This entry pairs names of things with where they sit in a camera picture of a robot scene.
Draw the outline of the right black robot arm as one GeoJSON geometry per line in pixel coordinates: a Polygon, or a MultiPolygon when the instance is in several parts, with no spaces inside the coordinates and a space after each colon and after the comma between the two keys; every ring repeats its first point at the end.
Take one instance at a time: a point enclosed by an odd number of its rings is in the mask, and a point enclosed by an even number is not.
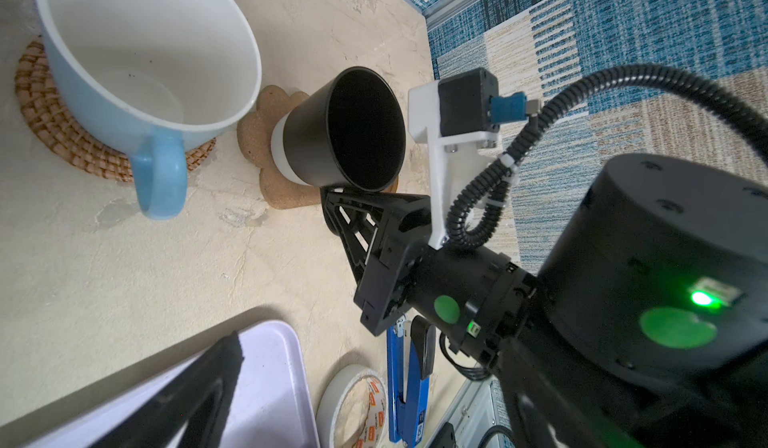
{"type": "Polygon", "coordinates": [[[607,161],[536,274],[490,250],[523,160],[589,97],[643,87],[686,99],[767,155],[766,118],[717,83],[656,64],[603,69],[542,107],[493,99],[524,126],[458,193],[323,188],[363,325],[387,337],[390,423],[414,445],[434,356],[496,378],[518,447],[767,443],[767,190],[687,160],[607,161]]]}

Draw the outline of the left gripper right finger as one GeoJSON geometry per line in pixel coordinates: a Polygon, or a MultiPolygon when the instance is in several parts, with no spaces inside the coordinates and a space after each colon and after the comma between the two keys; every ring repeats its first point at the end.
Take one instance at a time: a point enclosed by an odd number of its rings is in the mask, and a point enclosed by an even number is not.
{"type": "Polygon", "coordinates": [[[340,238],[357,283],[363,279],[377,229],[395,196],[392,192],[365,193],[341,187],[320,189],[326,226],[340,238]]]}

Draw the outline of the woven rattan round coaster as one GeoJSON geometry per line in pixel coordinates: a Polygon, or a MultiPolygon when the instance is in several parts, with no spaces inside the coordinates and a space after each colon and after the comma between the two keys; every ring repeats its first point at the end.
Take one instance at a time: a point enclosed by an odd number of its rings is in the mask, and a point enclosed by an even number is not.
{"type": "Polygon", "coordinates": [[[14,92],[27,126],[51,152],[91,175],[123,183],[134,181],[127,156],[96,140],[66,108],[41,37],[33,39],[19,59],[14,92]]]}

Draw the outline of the brown flower-shaped coaster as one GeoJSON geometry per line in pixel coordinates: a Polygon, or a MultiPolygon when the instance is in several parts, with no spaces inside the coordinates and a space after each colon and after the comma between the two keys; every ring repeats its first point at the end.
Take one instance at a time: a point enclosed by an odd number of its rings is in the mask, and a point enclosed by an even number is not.
{"type": "Polygon", "coordinates": [[[272,138],[281,134],[288,116],[307,100],[324,97],[324,87],[309,95],[303,91],[288,94],[269,85],[258,95],[255,110],[237,124],[237,141],[243,156],[260,169],[259,186],[263,199],[271,208],[287,210],[319,205],[318,187],[296,183],[285,177],[274,161],[272,138]]]}

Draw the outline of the white mug blue handle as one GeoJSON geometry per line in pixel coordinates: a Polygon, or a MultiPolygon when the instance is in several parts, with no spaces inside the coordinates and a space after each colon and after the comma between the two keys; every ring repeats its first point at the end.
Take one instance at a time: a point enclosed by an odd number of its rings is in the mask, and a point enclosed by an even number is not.
{"type": "Polygon", "coordinates": [[[246,17],[234,0],[35,2],[67,108],[127,156],[145,216],[177,216],[188,151],[234,127],[260,90],[246,17]]]}

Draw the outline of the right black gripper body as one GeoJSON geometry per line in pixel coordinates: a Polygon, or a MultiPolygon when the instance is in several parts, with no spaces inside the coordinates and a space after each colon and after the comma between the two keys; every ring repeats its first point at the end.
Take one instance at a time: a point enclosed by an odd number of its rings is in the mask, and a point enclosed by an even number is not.
{"type": "Polygon", "coordinates": [[[431,200],[427,195],[367,194],[355,207],[372,218],[373,237],[354,301],[363,326],[379,336],[408,308],[407,278],[432,231],[431,200]]]}

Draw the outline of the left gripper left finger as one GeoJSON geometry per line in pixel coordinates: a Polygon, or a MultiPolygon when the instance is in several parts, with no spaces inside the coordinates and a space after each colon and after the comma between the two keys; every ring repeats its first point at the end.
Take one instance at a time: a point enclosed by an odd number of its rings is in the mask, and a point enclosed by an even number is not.
{"type": "Polygon", "coordinates": [[[171,380],[95,447],[218,447],[244,357],[233,332],[171,380]]]}

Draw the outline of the black mug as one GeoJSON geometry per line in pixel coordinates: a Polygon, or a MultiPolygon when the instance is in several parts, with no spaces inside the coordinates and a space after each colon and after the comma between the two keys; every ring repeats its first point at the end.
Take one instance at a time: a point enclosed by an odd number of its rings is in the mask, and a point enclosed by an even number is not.
{"type": "Polygon", "coordinates": [[[380,192],[402,168],[405,121],[382,76],[350,67],[280,119],[270,148],[293,183],[380,192]]]}

